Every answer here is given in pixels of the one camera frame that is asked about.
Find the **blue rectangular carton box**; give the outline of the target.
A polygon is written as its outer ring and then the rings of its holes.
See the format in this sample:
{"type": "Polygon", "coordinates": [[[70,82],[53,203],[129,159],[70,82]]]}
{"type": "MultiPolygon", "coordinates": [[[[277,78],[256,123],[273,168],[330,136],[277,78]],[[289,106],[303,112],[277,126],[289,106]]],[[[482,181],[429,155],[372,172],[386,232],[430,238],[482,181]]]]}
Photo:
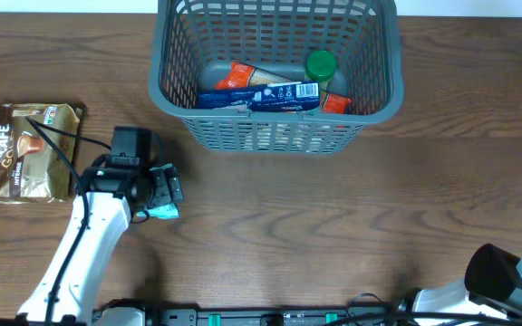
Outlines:
{"type": "Polygon", "coordinates": [[[316,82],[285,82],[245,88],[203,91],[198,109],[235,109],[255,112],[298,112],[320,106],[321,90],[316,82]]]}

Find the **orange biscuit packet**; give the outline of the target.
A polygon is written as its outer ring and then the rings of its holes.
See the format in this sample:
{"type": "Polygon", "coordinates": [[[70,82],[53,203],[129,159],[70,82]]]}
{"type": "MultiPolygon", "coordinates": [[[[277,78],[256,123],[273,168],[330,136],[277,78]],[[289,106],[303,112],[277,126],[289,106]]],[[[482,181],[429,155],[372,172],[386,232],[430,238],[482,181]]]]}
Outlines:
{"type": "MultiPolygon", "coordinates": [[[[219,81],[215,85],[215,89],[227,90],[281,82],[291,82],[291,80],[248,64],[232,62],[227,77],[219,81]]],[[[351,102],[352,100],[347,97],[321,90],[320,111],[322,113],[344,114],[351,102]]]]}

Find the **grey plastic lattice basket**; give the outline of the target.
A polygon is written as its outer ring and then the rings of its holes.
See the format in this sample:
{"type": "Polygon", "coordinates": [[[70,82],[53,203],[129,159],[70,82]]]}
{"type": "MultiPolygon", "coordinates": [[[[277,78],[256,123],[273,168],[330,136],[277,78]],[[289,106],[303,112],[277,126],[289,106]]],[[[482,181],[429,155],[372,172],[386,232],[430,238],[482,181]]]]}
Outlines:
{"type": "Polygon", "coordinates": [[[391,118],[404,97],[401,40],[392,0],[159,0],[149,93],[213,150],[329,154],[391,118]],[[290,81],[305,78],[312,52],[337,68],[331,93],[341,114],[205,110],[198,95],[242,62],[290,81]]]}

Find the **gold Nescafe coffee bag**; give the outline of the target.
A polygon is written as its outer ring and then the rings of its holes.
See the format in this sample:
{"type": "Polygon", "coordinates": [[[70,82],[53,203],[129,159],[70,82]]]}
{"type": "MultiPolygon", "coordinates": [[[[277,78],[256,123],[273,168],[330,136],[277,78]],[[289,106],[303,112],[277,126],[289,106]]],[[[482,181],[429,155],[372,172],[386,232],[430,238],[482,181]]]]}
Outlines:
{"type": "Polygon", "coordinates": [[[49,203],[71,198],[71,173],[58,152],[36,132],[45,132],[67,159],[73,158],[82,109],[63,104],[0,104],[0,203],[49,203]]]}

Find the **teal snack packet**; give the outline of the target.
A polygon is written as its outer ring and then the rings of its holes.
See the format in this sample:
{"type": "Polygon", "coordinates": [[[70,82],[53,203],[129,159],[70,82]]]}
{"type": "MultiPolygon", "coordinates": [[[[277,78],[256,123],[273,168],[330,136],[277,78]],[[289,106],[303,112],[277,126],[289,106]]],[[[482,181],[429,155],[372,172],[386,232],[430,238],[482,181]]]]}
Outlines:
{"type": "Polygon", "coordinates": [[[179,218],[179,208],[176,204],[166,204],[165,206],[158,206],[150,208],[137,213],[138,218],[157,218],[162,220],[179,218]]]}

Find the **green lidded jar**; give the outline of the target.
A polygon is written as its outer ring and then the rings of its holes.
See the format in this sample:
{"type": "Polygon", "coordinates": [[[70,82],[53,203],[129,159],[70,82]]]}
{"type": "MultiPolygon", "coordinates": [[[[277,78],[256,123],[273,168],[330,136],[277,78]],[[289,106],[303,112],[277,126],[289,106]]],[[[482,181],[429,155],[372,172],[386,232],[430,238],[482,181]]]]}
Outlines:
{"type": "Polygon", "coordinates": [[[317,82],[321,90],[326,90],[337,69],[335,56],[326,51],[314,51],[309,54],[304,65],[305,79],[317,82]]]}

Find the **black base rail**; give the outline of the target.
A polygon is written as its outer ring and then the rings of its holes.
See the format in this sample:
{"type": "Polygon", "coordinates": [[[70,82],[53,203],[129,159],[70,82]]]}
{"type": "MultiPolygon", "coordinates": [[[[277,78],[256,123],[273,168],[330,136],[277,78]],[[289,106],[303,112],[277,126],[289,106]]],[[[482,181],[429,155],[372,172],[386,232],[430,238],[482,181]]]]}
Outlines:
{"type": "Polygon", "coordinates": [[[92,315],[93,325],[139,326],[303,326],[421,325],[411,316],[396,318],[386,303],[349,307],[201,309],[196,305],[157,306],[113,302],[92,315]]]}

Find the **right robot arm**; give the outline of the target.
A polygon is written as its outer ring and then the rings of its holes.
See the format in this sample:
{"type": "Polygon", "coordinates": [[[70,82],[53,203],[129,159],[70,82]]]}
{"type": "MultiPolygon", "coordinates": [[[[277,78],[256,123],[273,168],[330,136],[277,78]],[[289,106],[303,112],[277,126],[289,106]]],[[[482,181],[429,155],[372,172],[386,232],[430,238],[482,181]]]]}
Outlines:
{"type": "Polygon", "coordinates": [[[442,315],[414,317],[413,325],[479,324],[476,320],[447,318],[444,316],[447,313],[522,322],[522,256],[484,244],[470,259],[463,278],[438,288],[417,290],[401,301],[399,310],[442,315]]]}

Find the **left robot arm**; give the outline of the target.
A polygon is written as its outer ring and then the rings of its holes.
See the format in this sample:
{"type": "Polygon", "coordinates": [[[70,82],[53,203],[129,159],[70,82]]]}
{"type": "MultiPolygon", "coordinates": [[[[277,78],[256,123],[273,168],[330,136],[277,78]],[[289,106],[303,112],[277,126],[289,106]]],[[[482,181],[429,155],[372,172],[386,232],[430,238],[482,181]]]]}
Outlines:
{"type": "Polygon", "coordinates": [[[42,280],[13,318],[0,325],[157,325],[159,312],[145,303],[118,300],[96,309],[96,299],[116,244],[133,217],[179,217],[183,200],[177,169],[166,164],[137,169],[90,166],[84,194],[42,280]]]}

